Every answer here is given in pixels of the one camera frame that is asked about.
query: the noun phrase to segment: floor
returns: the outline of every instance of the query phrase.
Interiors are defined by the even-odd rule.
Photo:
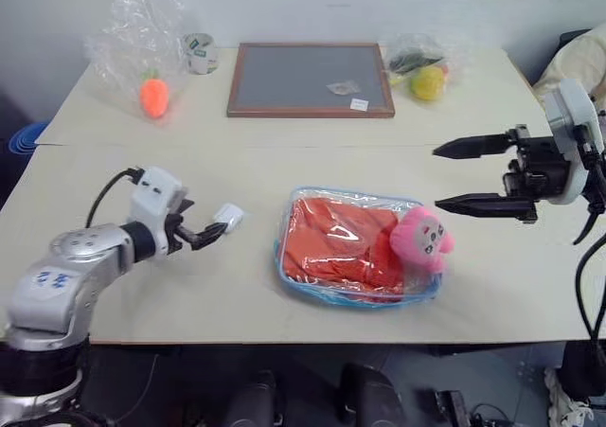
[[[154,356],[150,389],[124,426],[166,426],[182,400],[195,401],[217,425],[229,396],[256,370],[272,368],[289,387],[288,425],[340,425],[331,390],[347,362],[380,369],[401,395],[411,426],[448,425],[428,411],[432,390],[459,390],[471,410],[478,403],[499,407],[519,426],[545,427],[548,395],[543,368],[557,365],[562,344],[505,347],[442,354],[440,347],[406,346],[188,346],[95,348],[85,406],[110,418],[131,410],[145,387]],[[500,418],[482,406],[487,418]],[[602,418],[585,426],[606,425]]]

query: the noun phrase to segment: white table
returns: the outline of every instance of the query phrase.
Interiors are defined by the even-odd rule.
[[[181,117],[165,129],[95,102],[82,86],[89,79],[84,76],[0,214],[3,304],[55,235],[82,227],[92,200],[115,172],[157,165],[189,186],[196,201],[186,213],[191,228],[208,224],[224,202],[248,215],[236,232],[197,253],[184,249],[161,263],[137,264],[99,300],[94,341],[511,343],[585,337],[573,275],[588,244],[570,245],[586,218],[582,201],[541,204],[533,226],[442,213],[456,248],[440,294],[427,304],[334,308],[293,295],[277,278],[274,240],[297,186],[412,196],[427,204],[502,191],[510,156],[454,162],[431,150],[458,135],[502,132],[517,123],[535,134],[546,131],[541,108],[503,52],[476,57],[486,64],[474,69],[491,69],[492,75],[477,76],[482,85],[455,85],[441,103],[420,106],[396,98],[392,120],[318,121],[224,118],[230,53],[223,53],[216,77],[192,79]],[[204,92],[208,105],[196,107],[194,98]],[[122,223],[131,189],[129,183],[117,186],[101,204],[97,222]],[[593,261],[589,272],[598,275],[600,263]],[[588,277],[590,289],[593,283]],[[4,315],[0,311],[0,321]]]

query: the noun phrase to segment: blue object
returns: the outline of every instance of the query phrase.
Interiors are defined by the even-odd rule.
[[[13,154],[31,155],[36,149],[36,139],[46,129],[50,121],[29,124],[10,138],[9,151]]]
[[[353,205],[362,205],[365,207],[381,207],[391,209],[394,212],[405,214],[411,207],[421,205],[415,200],[385,197],[371,195],[362,192],[350,192],[346,190],[326,188],[326,187],[300,187],[293,191],[287,213],[284,215],[280,226],[280,239],[276,240],[274,245],[274,260],[280,276],[280,279],[290,288],[293,288],[304,294],[309,294],[316,299],[328,304],[348,307],[361,308],[389,308],[396,306],[405,306],[418,302],[429,301],[437,296],[441,286],[442,274],[429,275],[429,283],[419,287],[413,293],[405,292],[402,295],[397,294],[369,294],[358,291],[349,291],[327,286],[320,286],[315,283],[297,282],[288,277],[284,272],[284,253],[286,245],[280,245],[288,239],[288,224],[293,212],[293,204],[298,198],[308,196],[328,197],[345,200],[345,203]]]

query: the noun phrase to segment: plastic bag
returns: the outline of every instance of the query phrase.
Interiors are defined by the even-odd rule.
[[[181,0],[115,0],[109,25],[85,42],[101,86],[147,116],[162,116],[183,88]]]
[[[416,98],[436,100],[460,74],[461,57],[455,52],[427,34],[403,34],[387,45],[384,65],[392,86],[403,84]]]
[[[302,187],[293,192],[276,243],[276,266],[291,287],[331,304],[388,307],[434,297],[441,274],[402,263],[389,237],[420,203]]]

